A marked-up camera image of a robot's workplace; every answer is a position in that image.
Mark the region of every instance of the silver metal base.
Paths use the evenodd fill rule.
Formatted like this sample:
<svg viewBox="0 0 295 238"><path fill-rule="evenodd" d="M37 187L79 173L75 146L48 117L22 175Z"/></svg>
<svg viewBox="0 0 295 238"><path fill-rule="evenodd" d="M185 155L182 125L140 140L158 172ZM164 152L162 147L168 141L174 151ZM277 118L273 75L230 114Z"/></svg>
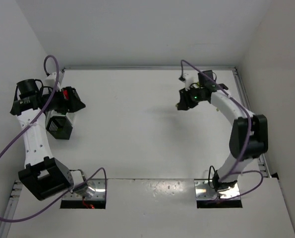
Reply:
<svg viewBox="0 0 295 238"><path fill-rule="evenodd" d="M85 198L85 201L105 201L106 185L104 179L91 179L88 184L92 187L93 196ZM62 197L62 201L82 201L82 196L77 193L67 193Z"/></svg>
<svg viewBox="0 0 295 238"><path fill-rule="evenodd" d="M240 195L240 191L237 183L234 187L229 187L227 190L216 192L213 188L211 188L208 184L208 180L200 179L195 180L195 191L196 191L196 200L197 201L210 201L215 199L226 199L232 198L237 195ZM231 199L232 201L241 201L241 197L236 197Z"/></svg>

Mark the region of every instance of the metal frame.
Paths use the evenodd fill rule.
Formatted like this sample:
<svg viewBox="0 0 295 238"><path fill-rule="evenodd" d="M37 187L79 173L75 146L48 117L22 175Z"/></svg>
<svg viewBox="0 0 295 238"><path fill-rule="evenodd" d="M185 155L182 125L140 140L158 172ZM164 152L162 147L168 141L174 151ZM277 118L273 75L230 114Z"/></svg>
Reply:
<svg viewBox="0 0 295 238"><path fill-rule="evenodd" d="M246 93L243 81L240 78L240 75L239 75L236 68L234 68L234 70L233 70L233 76L234 76L235 81L236 81L236 87L237 87L237 90L238 90L242 105L245 106L247 109L249 109L251 111L251 105L250 105L250 102L248 100L247 93ZM259 165L259 169L260 169L261 173L264 175L264 177L270 178L271 173L270 173L269 167L267 165L265 155L262 154L258 158L258 160L259 160L258 165Z"/></svg>
<svg viewBox="0 0 295 238"><path fill-rule="evenodd" d="M92 187L94 195L92 198L85 198L85 201L105 201L105 180L104 179L91 179L88 184ZM77 193L67 193L62 197L62 201L82 201L82 196Z"/></svg>
<svg viewBox="0 0 295 238"><path fill-rule="evenodd" d="M186 70L193 70L188 65L183 66ZM232 70L236 71L236 68L230 66L217 66L217 67L202 67L198 66L200 70ZM68 66L63 68L63 71L67 70L180 70L180 66Z"/></svg>
<svg viewBox="0 0 295 238"><path fill-rule="evenodd" d="M23 184L19 180L16 180L14 182L3 218L13 219L22 188ZM7 238L10 226L11 223L8 222L2 222L0 224L0 238Z"/></svg>
<svg viewBox="0 0 295 238"><path fill-rule="evenodd" d="M237 183L234 187L229 187L228 190L217 192L209 186L207 179L195 179L194 183L196 191L196 201L213 201L217 198L232 199L232 197L240 195L240 190ZM236 197L232 200L241 200L241 198Z"/></svg>

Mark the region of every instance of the cable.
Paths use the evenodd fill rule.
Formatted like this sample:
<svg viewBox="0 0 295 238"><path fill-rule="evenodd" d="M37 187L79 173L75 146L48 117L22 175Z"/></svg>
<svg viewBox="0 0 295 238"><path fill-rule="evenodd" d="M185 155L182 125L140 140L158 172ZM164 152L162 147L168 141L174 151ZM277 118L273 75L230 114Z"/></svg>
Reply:
<svg viewBox="0 0 295 238"><path fill-rule="evenodd" d="M44 69L46 71L46 68L45 68L45 65L46 65L46 61L47 59L49 58L52 58L55 62L55 65L56 65L56 81L55 81L55 85L58 84L58 81L59 81L59 64L58 64L58 61L57 59L52 56L52 55L48 55L45 60L44 60ZM17 141L30 127L33 123L36 122L36 120L38 119L38 117L45 111L45 109L48 107L51 99L53 98L54 94L55 94L56 90L53 89L49 98L47 99L45 105L43 106L43 108L41 109L41 111L35 116L35 118L31 121L30 124L28 124L17 136L15 136L10 143L8 143L6 145L6 147L0 152L0 159L1 157L5 154L5 152L15 143L15 141ZM88 180L90 180L91 178L93 178L100 170L103 170L104 172L104 176L105 176L105 181L106 181L106 188L107 188L107 173L105 171L104 168L99 168L97 171L95 171L86 181L84 181L83 183L77 185L76 187L79 187L81 185L83 185L84 183L86 183ZM29 219L32 219L34 217L37 217L38 215L40 215L41 213L43 213L44 211L46 211L48 208L50 208L52 205L54 205L58 200L60 200L63 196L65 196L67 193L69 192L69 190L67 190L66 192L64 192L62 195L60 195L58 198L56 198L54 201L52 201L48 206L46 206L45 208L43 208L42 210L40 210L39 212L29 216L29 217L25 217L25 218L21 218L21 219L5 219L3 217L0 217L0 221L2 222L10 222L10 223L15 223L15 222L24 222L24 221L27 221Z"/></svg>
<svg viewBox="0 0 295 238"><path fill-rule="evenodd" d="M40 80L40 79L35 79L35 81L40 82L40 83L42 84L42 87L44 86L42 80Z"/></svg>
<svg viewBox="0 0 295 238"><path fill-rule="evenodd" d="M263 174L258 171L258 170L248 170L248 171L244 171L242 173L239 173L239 172L236 172L236 173L233 173L233 175L240 175L240 174L249 174L249 173L259 173L261 175L261 180L260 182L258 183L257 186L255 186L254 188L250 189L249 191L246 191L242 194L239 194L237 196L234 196L234 197L229 197L229 198L224 198L224 199L220 199L219 198L219 195L217 195L217 197L214 199L214 200L211 200L211 201L208 201L208 203L213 203L213 202L223 202L223 201L228 201L228 200L232 200L232 199L235 199L237 197L241 197L241 196L244 196L244 195L247 195L249 194L250 192L253 192L254 190L256 190L261 184L262 182L264 181L264 177L263 177Z"/></svg>
<svg viewBox="0 0 295 238"><path fill-rule="evenodd" d="M211 187L211 188L214 189L214 187L210 186L211 168L213 169L213 173L216 172L215 167L213 167L213 165L211 165L211 166L209 167L208 184L209 184L209 187Z"/></svg>
<svg viewBox="0 0 295 238"><path fill-rule="evenodd" d="M217 75L215 72L212 72L215 75L214 81L217 82Z"/></svg>
<svg viewBox="0 0 295 238"><path fill-rule="evenodd" d="M208 78L211 82L213 82L215 84L215 86L217 88L219 88L225 95L227 95L228 97L230 97L229 93L227 93L226 90L224 90L219 84L217 84L213 79L211 79L209 76L207 76L205 73L203 73L201 70L199 70L197 67L193 66L191 63L189 63L188 61L185 61L184 59L182 59L180 61L180 65L181 65L181 68L183 68L182 66L182 63L186 63L187 65L189 65L190 67L192 67L193 69L195 69L197 72L199 72L202 76ZM239 156L237 157L236 159L236 162L234 163L234 165L232 166L232 168L230 169L230 171L224 175L222 178L219 179L219 182L222 182L223 180L225 180L227 177L229 177L234 169L237 167L237 165L239 164L239 162L241 161L245 151L246 151L246 148L247 148L247 145L248 145L248 141L249 141L249 138L250 138L250 133L251 133L251 117L249 115L249 113L247 112L247 110L245 109L245 107L243 107L240 103L237 102L237 100L235 100L233 97L230 97L230 100L232 102L234 102L246 115L247 117L247 120L248 120L248 127L247 127L247 133L246 133L246 137L245 137L245 140L244 140L244 145L240 151L240 154Z"/></svg>
<svg viewBox="0 0 295 238"><path fill-rule="evenodd" d="M86 204L85 202L84 202L84 197L82 197L82 205L83 206L85 206L86 208L89 208L89 209L94 209L94 206L92 205L92 204Z"/></svg>
<svg viewBox="0 0 295 238"><path fill-rule="evenodd" d="M50 73L48 73L48 71L47 71L47 69L46 69L46 62L47 62L47 60L48 60L48 58L53 58L54 56L52 56L52 55L48 55L48 56L46 56L46 58L44 59L44 71L45 71L45 73L46 73L46 75L47 75L47 77L50 75ZM58 65L58 70L57 70L57 65L56 65L56 72L57 72L57 75L58 75L58 72L59 72L59 65Z"/></svg>
<svg viewBox="0 0 295 238"><path fill-rule="evenodd" d="M39 89L39 93L41 94L40 96L43 95L45 88L48 88L48 92L50 91L49 89L53 90L53 87L50 87L50 86L41 86L41 88Z"/></svg>
<svg viewBox="0 0 295 238"><path fill-rule="evenodd" d="M199 84L198 83L192 83L189 87L191 87L192 85L197 85L199 87Z"/></svg>
<svg viewBox="0 0 295 238"><path fill-rule="evenodd" d="M230 94L229 93L227 93L227 91L226 90L224 90L219 84L217 84L213 79L211 79L209 76L207 76L205 73L203 73L201 70L199 70L197 67L195 67L195 66L193 66L191 63L189 63L188 61L185 61L184 59L182 59L181 61L180 61L180 65L181 65L181 68L182 68L182 72L183 72L183 66L182 66L182 63L186 63L187 65L189 65L190 67L192 67L193 69L195 69L197 72L199 72L202 76L204 76L204 77L206 77L206 78L208 78L211 82L213 82L214 84L215 84L215 86L216 87L218 87L226 96L228 96L229 97L229 99L232 101L232 102L234 102L234 104L236 104L244 113L245 113L245 115L246 115L246 117L247 117L247 120L248 120L248 127L247 127L247 133L246 133L246 136L245 136L245 140L244 140L244 144L243 144L243 147L242 147L242 149L241 149L241 151L240 151L240 154L239 154L239 156L237 157L237 159L236 159L236 162L234 163L234 165L232 166L232 168L230 169L230 171L226 174L226 175L224 175L224 176L222 176L222 178L220 178L219 179L219 182L222 182L223 180L225 180L228 176L230 176L230 175L233 175L233 174L248 174L248 173L259 173L260 175L261 175L261 181L260 181L260 183L257 185L257 186L255 186L254 188L252 188L252 189L250 189L249 191L247 191L247 192L244 192L243 194L240 194L240 195L238 195L238 196L235 196L235 197L232 197L232 198L228 198L228 199L222 199L222 201L226 201L226 200L230 200L230 199L234 199L234 198L237 198L237 197L240 197L241 195L246 195L246 194L248 194L248 193L250 193L250 192L252 192L252 191L254 191L254 190L256 190L261 184L262 184L262 182L263 182L263 179L264 179L264 177L263 177L263 174L260 172L260 171L257 171L257 170L250 170L250 171L244 171L244 172L242 172L242 173L239 173L239 172L235 172L235 173L233 173L233 171L234 171L234 169L236 168L236 166L239 164L239 162L242 160L242 157L243 157L243 155L244 155L244 153L245 153L245 151L246 151L246 148L247 148L247 146L248 146L248 142L249 142L249 138L250 138L250 133L251 133L251 127L252 127L252 121L251 121L251 117L250 117L250 115L249 115L249 113L247 112L247 110L246 110L246 108L244 107L244 106L242 106L239 102L237 102L237 100L236 99L234 99L233 97L231 97L230 96Z"/></svg>

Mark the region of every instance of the white enclosure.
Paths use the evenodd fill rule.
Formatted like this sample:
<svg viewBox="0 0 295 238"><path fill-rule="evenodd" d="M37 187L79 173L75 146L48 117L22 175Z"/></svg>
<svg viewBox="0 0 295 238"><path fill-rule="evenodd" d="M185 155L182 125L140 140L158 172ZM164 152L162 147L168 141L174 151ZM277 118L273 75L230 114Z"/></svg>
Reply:
<svg viewBox="0 0 295 238"><path fill-rule="evenodd" d="M214 72L239 100L233 71ZM12 224L8 238L293 238L274 178L244 196L243 208L197 209L193 179L207 178L210 165L225 161L232 126L208 102L178 112L184 87L179 75L180 70L68 70L62 84L75 86L86 108L76 113L69 141L49 136L49 142L55 158L70 169L88 175L107 169L106 210L59 209L58 202L31 221ZM258 170L257 160L246 169ZM240 177L241 192L259 179ZM24 188L14 218L50 201L40 202Z"/></svg>
<svg viewBox="0 0 295 238"><path fill-rule="evenodd" d="M124 237L170 237L173 234L165 234L166 229L172 228L177 219L183 222L173 233L180 237L294 237L285 204L295 230L295 0L0 0L0 151L20 131L16 118L9 114L16 83L28 78L44 79L43 59L47 54L58 58L61 69L145 69L66 71L65 84L77 88L87 108L77 114L70 141L49 140L54 155L71 168L82 168L87 174L100 166L107 168L111 178L109 204L106 211L99 211L103 220L96 226L109 220ZM190 179L206 177L209 165L219 167L228 156L231 126L209 104L189 112L175 110L178 89L183 87L177 81L181 59L201 66L239 69L243 80L238 77L237 82L245 85L241 98L248 97L247 106L268 119L266 156L270 174L279 175L285 204L277 182L266 179L259 190L244 197L244 208L235 211L237 220L229 211L194 210ZM49 71L54 70L53 66L48 63ZM176 68L150 70L146 66ZM216 72L239 99L232 71L224 68ZM19 140L0 161L0 215L18 179L17 172L23 168L24 157L24 143ZM259 166L254 162L249 168ZM150 200L148 188L141 190L148 181L121 179L157 179L160 184L180 179L184 189L173 200L166 195ZM257 180L254 175L241 177L241 192ZM138 195L120 193L122 186L138 191ZM113 194L125 200L125 207L116 209L119 214L114 218L119 200ZM23 190L16 216L29 215L33 206L38 210L48 202L39 203ZM26 204L30 209L24 211ZM158 206L164 207L160 211L167 215L157 214ZM174 211L177 206L181 206L178 216ZM148 220L132 216L134 211L144 210L143 214L148 208L155 212ZM124 210L131 214L126 216L128 220L121 219ZM228 219L222 219L221 213ZM57 204L35 220L13 224L10 236L63 236L60 225L64 220L59 219L59 226L54 226L62 215L70 216L71 212L59 210ZM71 227L83 216L80 211L73 215ZM193 230L198 223L190 220L191 215L202 221L201 228L197 228L201 232ZM171 217L173 223L167 222ZM221 230L212 233L212 224L203 217L213 223L219 221ZM98 218L89 214L85 219ZM40 230L38 223L43 221L49 222L49 236ZM243 225L243 230L232 227L232 222ZM137 229L131 230L131 223ZM80 228L86 230L89 226L87 232L92 223L83 220ZM149 226L156 232L149 232ZM27 227L31 233L24 234ZM101 228L94 228L102 236L117 237L112 231L103 234ZM86 235L95 236L95 231Z"/></svg>

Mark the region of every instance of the black motor joint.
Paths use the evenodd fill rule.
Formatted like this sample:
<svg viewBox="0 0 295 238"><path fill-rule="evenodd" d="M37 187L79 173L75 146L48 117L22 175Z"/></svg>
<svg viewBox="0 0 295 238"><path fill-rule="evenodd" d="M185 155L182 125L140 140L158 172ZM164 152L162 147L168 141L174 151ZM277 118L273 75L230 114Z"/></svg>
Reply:
<svg viewBox="0 0 295 238"><path fill-rule="evenodd" d="M38 88L36 79L26 79L17 83L14 102L10 113L12 115L21 115L23 111L28 109L42 108L51 93L43 94L43 87ZM85 107L81 102L76 89L65 87L60 91L56 91L51 102L46 108L46 112L55 110L58 113L74 113Z"/></svg>

